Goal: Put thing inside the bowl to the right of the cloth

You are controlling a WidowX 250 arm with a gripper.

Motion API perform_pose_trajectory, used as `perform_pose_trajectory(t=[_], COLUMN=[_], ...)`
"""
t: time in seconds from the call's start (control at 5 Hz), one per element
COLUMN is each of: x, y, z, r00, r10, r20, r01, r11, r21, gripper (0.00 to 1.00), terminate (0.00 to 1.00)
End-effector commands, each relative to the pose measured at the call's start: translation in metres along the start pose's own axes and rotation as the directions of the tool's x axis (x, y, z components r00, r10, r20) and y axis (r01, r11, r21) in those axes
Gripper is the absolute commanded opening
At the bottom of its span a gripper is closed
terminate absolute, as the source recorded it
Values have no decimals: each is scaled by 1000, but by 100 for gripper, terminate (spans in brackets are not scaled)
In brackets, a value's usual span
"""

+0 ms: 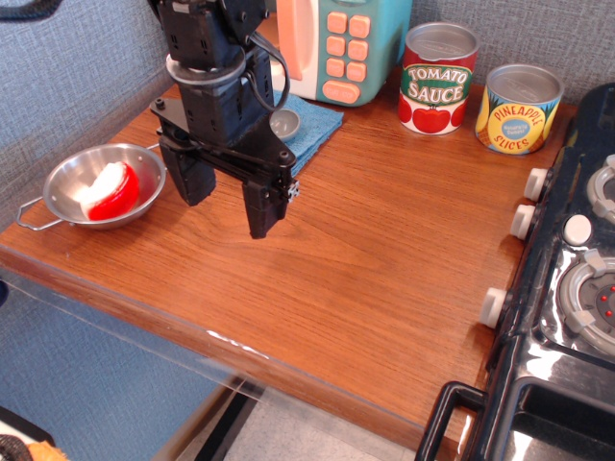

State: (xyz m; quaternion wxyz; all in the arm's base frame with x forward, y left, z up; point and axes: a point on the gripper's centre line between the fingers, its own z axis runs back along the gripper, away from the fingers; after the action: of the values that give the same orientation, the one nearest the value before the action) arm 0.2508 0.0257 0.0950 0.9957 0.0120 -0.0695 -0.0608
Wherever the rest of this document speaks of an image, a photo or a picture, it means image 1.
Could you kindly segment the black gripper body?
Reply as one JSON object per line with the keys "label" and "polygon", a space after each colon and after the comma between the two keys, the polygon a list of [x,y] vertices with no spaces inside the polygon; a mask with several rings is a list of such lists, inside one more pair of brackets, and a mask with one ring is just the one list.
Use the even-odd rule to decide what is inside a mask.
{"label": "black gripper body", "polygon": [[299,193],[291,172],[296,157],[269,125],[276,107],[268,53],[250,47],[222,65],[197,67],[172,56],[165,64],[180,96],[151,106],[160,137],[196,145],[215,174],[258,182],[292,201]]}

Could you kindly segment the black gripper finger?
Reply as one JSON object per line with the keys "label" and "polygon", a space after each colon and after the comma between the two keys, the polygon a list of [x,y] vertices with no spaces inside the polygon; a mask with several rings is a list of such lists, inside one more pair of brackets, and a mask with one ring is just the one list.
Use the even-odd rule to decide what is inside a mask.
{"label": "black gripper finger", "polygon": [[288,202],[279,190],[258,182],[245,182],[242,191],[250,234],[254,239],[265,238],[285,217]]}
{"label": "black gripper finger", "polygon": [[192,143],[179,143],[169,136],[160,138],[160,150],[167,172],[181,198],[197,206],[214,190],[214,169],[201,159],[201,149]]}

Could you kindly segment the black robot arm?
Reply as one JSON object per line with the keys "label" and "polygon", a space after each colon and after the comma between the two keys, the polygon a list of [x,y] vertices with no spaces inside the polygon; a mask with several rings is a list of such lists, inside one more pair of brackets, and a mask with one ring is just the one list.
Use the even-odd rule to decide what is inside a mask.
{"label": "black robot arm", "polygon": [[274,96],[270,61],[279,50],[258,30],[262,1],[153,1],[164,32],[166,69],[177,99],[158,99],[160,150],[190,206],[216,186],[216,172],[242,183],[250,234],[266,236],[298,193],[296,157],[270,125],[287,97]]}

